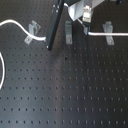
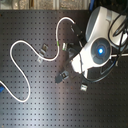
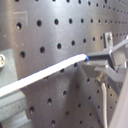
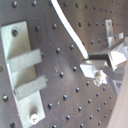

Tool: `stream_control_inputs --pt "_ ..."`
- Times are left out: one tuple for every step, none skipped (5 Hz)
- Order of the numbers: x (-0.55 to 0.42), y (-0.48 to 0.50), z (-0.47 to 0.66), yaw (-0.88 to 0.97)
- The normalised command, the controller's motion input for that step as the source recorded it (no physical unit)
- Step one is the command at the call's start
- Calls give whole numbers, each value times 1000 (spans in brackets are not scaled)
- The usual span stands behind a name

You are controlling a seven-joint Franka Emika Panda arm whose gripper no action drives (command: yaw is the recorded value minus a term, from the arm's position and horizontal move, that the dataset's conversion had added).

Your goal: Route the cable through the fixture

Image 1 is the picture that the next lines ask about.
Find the black long gripper finger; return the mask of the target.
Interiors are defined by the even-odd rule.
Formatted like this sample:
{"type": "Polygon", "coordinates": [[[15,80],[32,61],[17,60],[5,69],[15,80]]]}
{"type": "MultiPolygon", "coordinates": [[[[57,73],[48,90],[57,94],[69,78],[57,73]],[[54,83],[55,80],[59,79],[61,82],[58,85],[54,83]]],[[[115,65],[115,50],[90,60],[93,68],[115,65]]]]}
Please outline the black long gripper finger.
{"type": "Polygon", "coordinates": [[[54,43],[59,20],[62,14],[63,6],[64,6],[64,0],[57,0],[55,6],[53,7],[51,20],[46,35],[46,47],[49,51],[52,50],[52,46],[54,43]]]}

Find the grey short gripper finger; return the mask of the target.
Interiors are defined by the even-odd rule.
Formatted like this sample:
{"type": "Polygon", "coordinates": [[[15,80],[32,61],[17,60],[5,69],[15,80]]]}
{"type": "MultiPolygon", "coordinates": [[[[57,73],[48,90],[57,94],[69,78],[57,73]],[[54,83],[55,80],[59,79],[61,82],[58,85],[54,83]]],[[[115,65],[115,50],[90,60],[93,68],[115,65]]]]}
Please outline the grey short gripper finger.
{"type": "Polygon", "coordinates": [[[84,33],[88,34],[88,31],[91,26],[91,17],[92,17],[92,8],[88,5],[84,7],[84,12],[83,12],[83,25],[84,25],[84,33]]]}

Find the silver grey gripper body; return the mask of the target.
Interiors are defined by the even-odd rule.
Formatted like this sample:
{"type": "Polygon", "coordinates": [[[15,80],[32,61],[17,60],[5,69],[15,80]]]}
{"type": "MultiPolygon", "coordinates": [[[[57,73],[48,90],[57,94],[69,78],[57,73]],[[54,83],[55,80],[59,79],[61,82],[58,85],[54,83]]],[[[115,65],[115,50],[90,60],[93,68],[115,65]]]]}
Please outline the silver grey gripper body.
{"type": "Polygon", "coordinates": [[[105,0],[64,0],[64,5],[68,7],[70,18],[75,21],[83,17],[84,7],[86,5],[92,8],[92,14],[95,7],[103,3],[105,0]]]}

